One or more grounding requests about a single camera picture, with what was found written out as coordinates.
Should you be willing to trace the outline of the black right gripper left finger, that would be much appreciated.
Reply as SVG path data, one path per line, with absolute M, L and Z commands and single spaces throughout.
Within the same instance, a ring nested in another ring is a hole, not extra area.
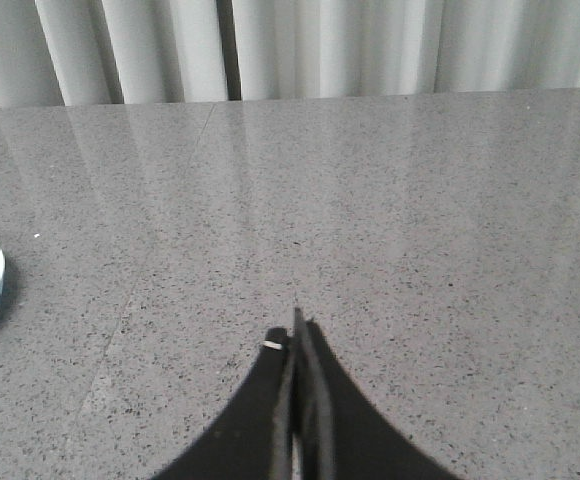
M 266 332 L 245 380 L 204 433 L 157 479 L 290 479 L 295 354 L 287 330 Z

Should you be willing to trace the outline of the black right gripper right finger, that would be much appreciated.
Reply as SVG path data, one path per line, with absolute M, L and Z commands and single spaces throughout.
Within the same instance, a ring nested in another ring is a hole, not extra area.
M 373 407 L 320 326 L 294 310 L 295 435 L 304 479 L 454 479 Z

